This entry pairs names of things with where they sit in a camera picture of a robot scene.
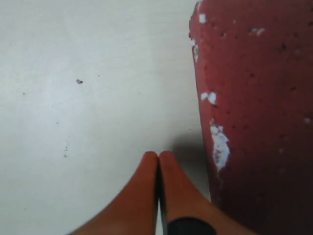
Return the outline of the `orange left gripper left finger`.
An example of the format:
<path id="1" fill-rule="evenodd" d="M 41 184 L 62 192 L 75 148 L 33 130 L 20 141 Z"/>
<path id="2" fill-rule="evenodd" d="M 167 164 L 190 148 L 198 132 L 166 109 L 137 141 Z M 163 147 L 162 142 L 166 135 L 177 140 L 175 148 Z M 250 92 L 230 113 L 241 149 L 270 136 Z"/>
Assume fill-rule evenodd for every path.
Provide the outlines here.
<path id="1" fill-rule="evenodd" d="M 157 223 L 158 156 L 145 152 L 118 195 L 72 235 L 154 235 Z"/>

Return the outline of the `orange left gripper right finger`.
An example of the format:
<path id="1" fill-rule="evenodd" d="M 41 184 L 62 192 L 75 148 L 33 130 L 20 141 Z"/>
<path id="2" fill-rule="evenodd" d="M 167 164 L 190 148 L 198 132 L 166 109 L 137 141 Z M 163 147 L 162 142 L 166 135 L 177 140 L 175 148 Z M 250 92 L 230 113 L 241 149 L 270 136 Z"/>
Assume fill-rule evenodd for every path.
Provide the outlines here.
<path id="1" fill-rule="evenodd" d="M 159 156 L 163 223 L 168 235 L 254 235 L 206 199 L 184 173 L 173 152 Z"/>

